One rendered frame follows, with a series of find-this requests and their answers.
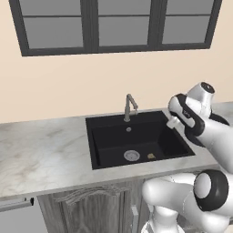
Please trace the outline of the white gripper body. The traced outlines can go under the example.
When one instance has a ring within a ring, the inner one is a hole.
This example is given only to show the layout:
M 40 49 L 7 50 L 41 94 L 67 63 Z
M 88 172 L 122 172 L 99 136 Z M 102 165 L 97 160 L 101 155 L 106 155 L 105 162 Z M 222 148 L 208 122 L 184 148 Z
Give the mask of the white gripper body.
M 180 120 L 176 116 L 172 116 L 168 121 L 167 121 L 167 126 L 169 128 L 174 128 L 176 125 L 180 123 Z

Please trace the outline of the round metal sink drain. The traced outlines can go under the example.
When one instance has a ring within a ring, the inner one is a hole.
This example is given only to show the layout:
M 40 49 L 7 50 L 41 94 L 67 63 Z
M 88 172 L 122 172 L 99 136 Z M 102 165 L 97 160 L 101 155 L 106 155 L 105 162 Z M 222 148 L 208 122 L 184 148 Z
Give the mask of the round metal sink drain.
M 140 154 L 136 150 L 128 150 L 124 153 L 124 158 L 127 161 L 134 162 L 140 159 Z

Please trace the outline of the black kitchen sink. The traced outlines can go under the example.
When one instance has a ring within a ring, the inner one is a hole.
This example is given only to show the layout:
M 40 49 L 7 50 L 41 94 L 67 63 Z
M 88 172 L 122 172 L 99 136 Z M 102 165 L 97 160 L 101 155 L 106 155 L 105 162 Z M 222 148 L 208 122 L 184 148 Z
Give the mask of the black kitchen sink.
M 195 155 L 175 128 L 167 127 L 162 111 L 138 113 L 124 121 L 123 115 L 86 118 L 86 131 L 93 169 L 121 167 Z M 140 154 L 138 161 L 124 158 L 128 150 Z M 156 158 L 148 159 L 148 154 Z

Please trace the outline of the grey metal tap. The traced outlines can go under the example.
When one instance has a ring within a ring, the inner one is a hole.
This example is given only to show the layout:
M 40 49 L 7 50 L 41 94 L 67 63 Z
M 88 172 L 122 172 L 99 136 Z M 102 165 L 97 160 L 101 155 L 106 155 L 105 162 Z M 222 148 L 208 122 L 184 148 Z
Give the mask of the grey metal tap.
M 137 114 L 137 110 L 138 110 L 138 105 L 137 105 L 135 99 L 130 94 L 127 94 L 124 121 L 129 122 L 130 117 L 132 115 Z

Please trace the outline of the grey wooden cupboard door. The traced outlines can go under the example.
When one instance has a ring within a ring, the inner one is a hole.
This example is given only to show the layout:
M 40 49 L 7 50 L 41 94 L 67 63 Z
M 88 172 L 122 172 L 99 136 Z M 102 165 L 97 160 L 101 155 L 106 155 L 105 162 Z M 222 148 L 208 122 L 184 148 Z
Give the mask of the grey wooden cupboard door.
M 84 187 L 38 198 L 48 233 L 131 233 L 133 188 Z

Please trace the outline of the dark framed window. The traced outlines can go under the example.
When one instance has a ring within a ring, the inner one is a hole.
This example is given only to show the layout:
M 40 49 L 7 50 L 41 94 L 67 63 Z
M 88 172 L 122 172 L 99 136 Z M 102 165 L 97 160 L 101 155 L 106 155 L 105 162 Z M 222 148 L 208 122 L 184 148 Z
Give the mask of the dark framed window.
M 223 0 L 8 0 L 22 56 L 209 49 Z

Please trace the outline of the grey dishwasher front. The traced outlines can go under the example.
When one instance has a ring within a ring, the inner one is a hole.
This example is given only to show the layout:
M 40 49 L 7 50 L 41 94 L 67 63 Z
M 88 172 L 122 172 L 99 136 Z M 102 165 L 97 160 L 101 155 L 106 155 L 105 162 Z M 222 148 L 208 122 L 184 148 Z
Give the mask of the grey dishwasher front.
M 31 233 L 37 218 L 35 202 L 31 207 L 0 212 L 0 233 Z

